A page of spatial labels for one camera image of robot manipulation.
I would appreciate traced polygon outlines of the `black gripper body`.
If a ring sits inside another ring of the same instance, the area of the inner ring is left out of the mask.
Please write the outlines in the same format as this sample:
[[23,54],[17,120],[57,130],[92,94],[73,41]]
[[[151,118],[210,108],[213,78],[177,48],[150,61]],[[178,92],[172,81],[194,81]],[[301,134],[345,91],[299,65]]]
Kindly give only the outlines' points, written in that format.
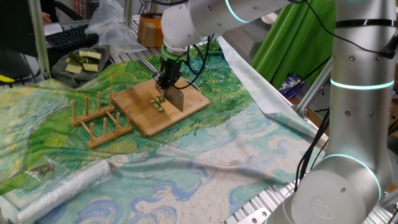
[[180,71],[181,64],[181,61],[172,60],[170,58],[160,58],[160,71],[164,73],[166,89],[174,86],[177,80],[182,76],[182,72]]

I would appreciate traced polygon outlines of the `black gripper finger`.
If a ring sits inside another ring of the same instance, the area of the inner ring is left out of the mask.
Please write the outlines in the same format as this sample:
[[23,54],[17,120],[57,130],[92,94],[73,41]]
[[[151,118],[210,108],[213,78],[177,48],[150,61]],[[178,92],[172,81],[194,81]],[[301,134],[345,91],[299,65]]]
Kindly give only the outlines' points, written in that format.
[[159,93],[165,93],[166,92],[166,82],[165,82],[165,76],[163,72],[159,72],[156,75],[154,75],[154,80],[155,80],[155,88]]

